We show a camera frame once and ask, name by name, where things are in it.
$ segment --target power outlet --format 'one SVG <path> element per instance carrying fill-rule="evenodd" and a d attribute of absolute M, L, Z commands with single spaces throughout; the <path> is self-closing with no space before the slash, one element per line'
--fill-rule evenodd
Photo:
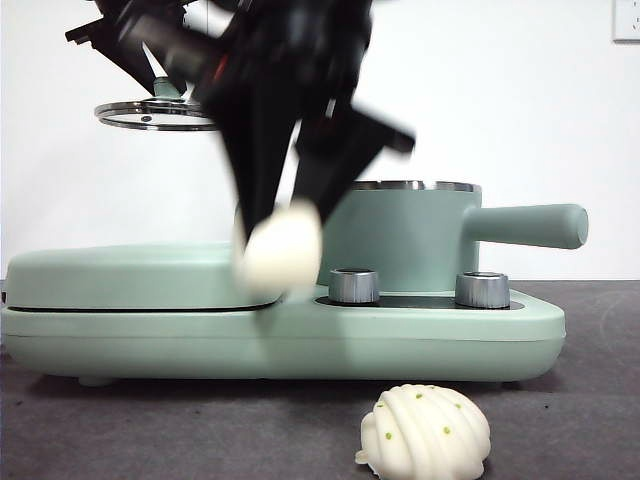
<path fill-rule="evenodd" d="M 614 0 L 613 41 L 640 42 L 640 0 Z"/>

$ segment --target white wall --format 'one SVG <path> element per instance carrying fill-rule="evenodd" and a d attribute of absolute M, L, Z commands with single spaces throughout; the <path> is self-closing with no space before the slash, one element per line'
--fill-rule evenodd
<path fill-rule="evenodd" d="M 228 238 L 235 200 L 214 135 L 92 118 L 145 96 L 88 44 L 66 43 L 95 6 L 2 6 L 2 273 L 32 249 Z M 478 183 L 487 206 L 581 203 L 583 249 L 485 245 L 483 268 L 640 278 L 640 45 L 611 43 L 610 0 L 396 0 L 374 13 L 357 99 L 414 126 L 418 145 L 365 177 Z"/>

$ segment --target red component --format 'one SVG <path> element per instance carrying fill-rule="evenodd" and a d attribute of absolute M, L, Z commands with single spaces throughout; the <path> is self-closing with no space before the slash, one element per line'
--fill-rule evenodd
<path fill-rule="evenodd" d="M 218 68 L 216 68 L 216 73 L 213 75 L 214 80 L 219 80 L 222 74 L 224 73 L 224 69 L 227 66 L 227 61 L 229 60 L 229 54 L 225 53 L 220 59 L 220 63 L 218 63 Z"/>

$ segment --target metal rim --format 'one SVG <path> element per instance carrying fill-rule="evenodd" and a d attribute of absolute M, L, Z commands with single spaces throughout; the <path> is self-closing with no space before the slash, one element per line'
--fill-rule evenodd
<path fill-rule="evenodd" d="M 354 182 L 353 190 L 448 190 L 454 192 L 482 192 L 480 185 L 462 182 L 436 182 L 428 185 L 422 180 L 368 180 Z"/>
<path fill-rule="evenodd" d="M 133 130 L 153 130 L 153 131 L 173 131 L 173 132 L 201 132 L 217 130 L 216 124 L 209 120 L 209 123 L 202 124 L 181 124 L 164 123 L 160 125 L 147 124 L 142 121 L 119 120 L 112 118 L 122 115 L 176 115 L 180 117 L 193 117 L 208 119 L 199 105 L 188 103 L 184 100 L 170 100 L 163 98 L 151 98 L 148 100 L 133 102 L 117 102 L 99 105 L 95 109 L 95 116 L 105 125 L 128 128 Z"/>

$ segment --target dark fabric surface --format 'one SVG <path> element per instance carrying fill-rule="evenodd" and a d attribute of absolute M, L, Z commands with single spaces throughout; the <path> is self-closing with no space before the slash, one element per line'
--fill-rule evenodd
<path fill-rule="evenodd" d="M 640 282 L 513 282 L 562 307 L 551 372 L 460 383 L 491 425 L 483 479 L 640 478 Z M 84 388 L 2 356 L 2 478 L 371 479 L 360 420 L 398 382 L 127 380 Z"/>

